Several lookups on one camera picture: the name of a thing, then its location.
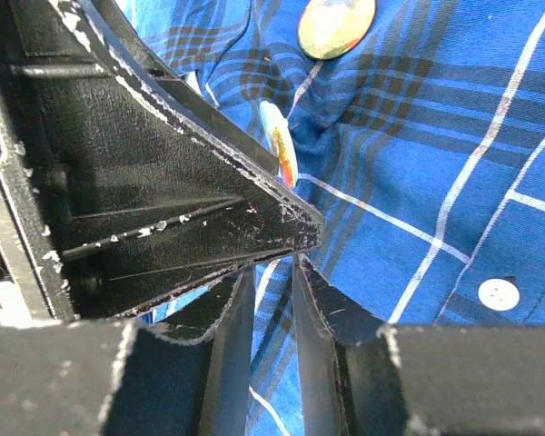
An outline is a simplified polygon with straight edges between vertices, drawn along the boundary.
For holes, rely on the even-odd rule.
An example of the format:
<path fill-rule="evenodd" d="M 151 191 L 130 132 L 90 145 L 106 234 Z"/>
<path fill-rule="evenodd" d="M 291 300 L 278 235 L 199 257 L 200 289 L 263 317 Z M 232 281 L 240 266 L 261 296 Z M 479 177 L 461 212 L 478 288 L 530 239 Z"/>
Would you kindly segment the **landscape round brooch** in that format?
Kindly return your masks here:
<path fill-rule="evenodd" d="M 288 120 L 275 104 L 268 101 L 259 103 L 259 115 L 270 152 L 278 157 L 279 175 L 284 184 L 293 189 L 297 184 L 299 170 Z"/>

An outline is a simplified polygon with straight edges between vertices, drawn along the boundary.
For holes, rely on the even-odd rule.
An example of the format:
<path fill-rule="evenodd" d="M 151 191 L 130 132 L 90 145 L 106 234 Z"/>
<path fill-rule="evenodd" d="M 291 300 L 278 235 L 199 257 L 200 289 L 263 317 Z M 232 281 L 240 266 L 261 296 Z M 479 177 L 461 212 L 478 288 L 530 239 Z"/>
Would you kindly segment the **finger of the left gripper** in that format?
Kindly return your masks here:
<path fill-rule="evenodd" d="M 274 174 L 183 114 L 94 1 L 13 1 L 47 142 L 36 176 L 74 310 L 148 312 L 322 239 Z"/>
<path fill-rule="evenodd" d="M 93 6 L 127 53 L 171 96 L 184 115 L 222 142 L 235 147 L 268 173 L 277 173 L 278 158 L 177 77 L 137 35 L 116 2 L 94 1 Z"/>

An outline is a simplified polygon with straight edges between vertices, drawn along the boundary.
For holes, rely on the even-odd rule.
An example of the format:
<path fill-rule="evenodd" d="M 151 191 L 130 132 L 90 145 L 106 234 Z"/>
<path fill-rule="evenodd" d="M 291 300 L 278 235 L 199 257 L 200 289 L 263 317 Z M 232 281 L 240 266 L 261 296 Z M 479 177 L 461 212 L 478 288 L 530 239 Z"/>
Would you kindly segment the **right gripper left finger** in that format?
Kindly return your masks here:
<path fill-rule="evenodd" d="M 0 282 L 0 435 L 241 435 L 252 270 L 162 322 L 35 320 Z"/>

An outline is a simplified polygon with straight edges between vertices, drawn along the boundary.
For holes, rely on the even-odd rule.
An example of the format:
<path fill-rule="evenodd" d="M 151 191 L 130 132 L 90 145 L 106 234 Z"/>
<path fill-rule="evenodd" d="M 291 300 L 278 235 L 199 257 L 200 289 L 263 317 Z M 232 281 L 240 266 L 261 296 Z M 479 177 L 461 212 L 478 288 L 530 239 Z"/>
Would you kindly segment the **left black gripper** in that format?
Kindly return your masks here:
<path fill-rule="evenodd" d="M 0 254 L 34 319 L 68 321 L 73 305 L 36 181 L 47 142 L 35 89 L 15 72 L 25 58 L 12 8 L 0 1 Z"/>

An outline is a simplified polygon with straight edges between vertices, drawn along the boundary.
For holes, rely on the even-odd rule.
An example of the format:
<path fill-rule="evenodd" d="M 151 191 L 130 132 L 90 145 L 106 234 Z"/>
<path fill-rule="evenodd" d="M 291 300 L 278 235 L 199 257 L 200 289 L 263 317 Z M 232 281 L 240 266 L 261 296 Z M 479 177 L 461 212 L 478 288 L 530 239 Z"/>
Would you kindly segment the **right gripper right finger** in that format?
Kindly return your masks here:
<path fill-rule="evenodd" d="M 545 435 L 545 325 L 392 325 L 292 264 L 309 435 Z"/>

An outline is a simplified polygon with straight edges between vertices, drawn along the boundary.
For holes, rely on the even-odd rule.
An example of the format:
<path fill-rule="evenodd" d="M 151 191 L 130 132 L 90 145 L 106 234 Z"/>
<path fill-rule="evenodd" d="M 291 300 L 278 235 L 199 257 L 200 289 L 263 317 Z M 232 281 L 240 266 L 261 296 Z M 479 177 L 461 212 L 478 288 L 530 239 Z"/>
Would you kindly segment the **blue plaid button shirt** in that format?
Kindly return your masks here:
<path fill-rule="evenodd" d="M 386 322 L 545 324 L 545 1 L 380 1 L 348 53 L 303 1 L 123 1 L 173 72 L 258 141 L 287 119 L 311 260 Z"/>

